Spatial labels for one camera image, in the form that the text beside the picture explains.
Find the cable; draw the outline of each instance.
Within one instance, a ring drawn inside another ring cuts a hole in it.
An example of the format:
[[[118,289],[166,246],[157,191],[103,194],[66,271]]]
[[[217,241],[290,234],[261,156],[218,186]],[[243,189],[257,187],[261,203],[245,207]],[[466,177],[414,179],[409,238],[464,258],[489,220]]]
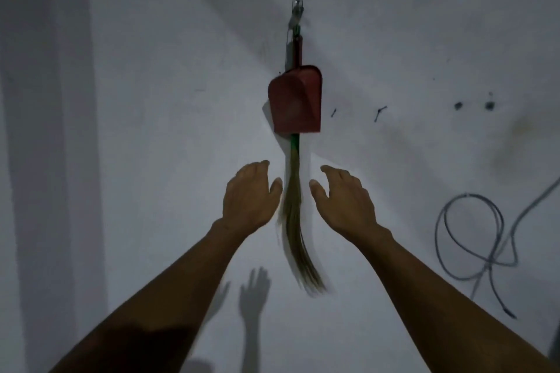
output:
[[[499,265],[501,267],[512,267],[512,268],[517,267],[517,265],[519,263],[519,258],[517,256],[517,246],[515,244],[515,234],[517,233],[517,228],[518,228],[519,224],[521,223],[523,218],[525,218],[525,216],[529,212],[531,212],[533,210],[533,208],[535,208],[539,203],[541,203],[544,199],[546,199],[550,195],[550,193],[552,193],[555,190],[555,188],[558,187],[559,184],[560,184],[560,177],[557,178],[556,181],[553,182],[549,187],[547,187],[547,189],[544,192],[542,192],[541,195],[537,197],[537,199],[533,200],[528,205],[528,207],[526,207],[521,212],[521,214],[519,214],[517,216],[517,218],[515,219],[515,221],[511,225],[510,231],[508,232],[507,235],[504,235],[504,233],[503,233],[504,222],[503,222],[502,212],[500,211],[500,209],[496,206],[496,204],[492,200],[488,199],[485,196],[482,196],[482,195],[477,194],[477,193],[463,193],[463,194],[455,196],[453,199],[451,199],[449,202],[447,202],[444,205],[444,207],[440,211],[440,214],[437,216],[436,228],[435,228],[435,233],[434,233],[437,259],[440,262],[444,271],[450,277],[452,277],[456,280],[463,281],[463,282],[476,280],[476,282],[474,284],[474,287],[472,288],[472,293],[470,295],[471,299],[474,298],[474,294],[477,291],[477,288],[480,284],[480,281],[482,280],[482,277],[484,276],[485,272],[488,271],[488,278],[490,280],[490,286],[492,287],[492,291],[494,292],[494,295],[495,295],[496,299],[498,300],[498,302],[500,303],[500,306],[502,307],[503,311],[506,314],[508,314],[508,316],[510,316],[511,318],[517,319],[517,317],[515,317],[515,314],[512,313],[508,309],[508,307],[506,307],[506,305],[503,303],[502,299],[500,298],[500,295],[498,294],[498,291],[496,290],[496,286],[494,285],[494,276],[493,276],[494,274],[493,274],[492,268],[495,265]],[[458,200],[467,199],[467,198],[475,198],[475,199],[478,199],[478,200],[482,201],[484,204],[486,204],[486,206],[488,206],[490,208],[490,210],[492,211],[492,214],[494,215],[494,220],[496,221],[496,237],[494,239],[492,249],[490,250],[490,253],[488,254],[488,256],[483,256],[483,255],[477,254],[476,252],[470,250],[469,248],[464,246],[461,242],[459,242],[455,238],[455,236],[453,235],[451,229],[449,228],[449,224],[447,223],[447,213],[449,211],[449,208],[451,208],[451,206],[455,202],[457,202]],[[468,254],[470,254],[472,256],[475,256],[476,258],[479,258],[482,261],[484,261],[484,266],[482,267],[482,269],[480,271],[478,271],[477,273],[474,273],[470,276],[457,276],[456,274],[453,274],[451,271],[449,271],[447,269],[447,267],[444,264],[444,261],[441,258],[440,246],[439,246],[439,243],[438,243],[438,229],[440,227],[440,222],[441,222],[442,218],[444,219],[445,230],[447,230],[447,234],[451,237],[453,242],[455,242],[461,249],[463,249]],[[506,246],[510,242],[511,242],[511,250],[512,250],[513,255],[514,255],[514,260],[512,262],[498,261],[498,257],[503,253],[503,251],[506,249]]]

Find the person's left arm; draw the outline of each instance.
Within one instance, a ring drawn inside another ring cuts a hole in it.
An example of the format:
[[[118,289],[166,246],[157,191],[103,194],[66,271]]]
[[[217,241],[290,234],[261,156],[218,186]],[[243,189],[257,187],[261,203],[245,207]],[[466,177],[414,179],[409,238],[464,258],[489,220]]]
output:
[[[255,162],[239,170],[227,184],[223,216],[207,235],[119,306],[51,373],[178,372],[231,257],[276,212],[282,180],[269,189],[268,165]]]

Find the person's right arm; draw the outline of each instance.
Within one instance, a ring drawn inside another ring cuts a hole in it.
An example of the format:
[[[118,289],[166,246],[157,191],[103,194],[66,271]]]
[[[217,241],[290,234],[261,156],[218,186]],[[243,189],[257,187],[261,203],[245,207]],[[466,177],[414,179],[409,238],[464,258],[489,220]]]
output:
[[[400,246],[377,224],[358,178],[326,165],[321,170],[329,196],[317,181],[310,182],[319,214],[368,259],[433,373],[560,371]]]

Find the person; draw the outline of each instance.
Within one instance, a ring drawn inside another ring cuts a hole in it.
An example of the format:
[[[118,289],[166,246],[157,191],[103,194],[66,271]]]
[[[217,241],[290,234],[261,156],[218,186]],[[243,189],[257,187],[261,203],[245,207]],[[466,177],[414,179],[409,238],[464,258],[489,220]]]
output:
[[[241,168],[207,235],[110,314],[52,373],[179,372],[230,259],[280,203],[282,180],[269,188],[268,166]],[[369,261],[433,373],[559,371],[400,246],[377,223],[358,178],[326,165],[321,171],[329,195],[317,181],[309,183],[319,214]]]

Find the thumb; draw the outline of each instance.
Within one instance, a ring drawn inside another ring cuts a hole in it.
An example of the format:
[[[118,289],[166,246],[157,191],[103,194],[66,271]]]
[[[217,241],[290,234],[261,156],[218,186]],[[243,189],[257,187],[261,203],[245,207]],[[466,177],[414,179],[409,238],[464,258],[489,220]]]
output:
[[[276,208],[280,205],[280,197],[282,196],[282,179],[280,177],[274,179],[272,184],[270,185],[270,205],[271,209],[274,209],[272,214],[276,212]]]
[[[319,184],[317,180],[311,180],[309,182],[309,189],[311,190],[311,195],[313,196],[315,204],[317,205],[317,211],[319,212],[319,214],[322,214],[326,209],[326,204],[329,201],[329,198],[326,196],[325,189]]]

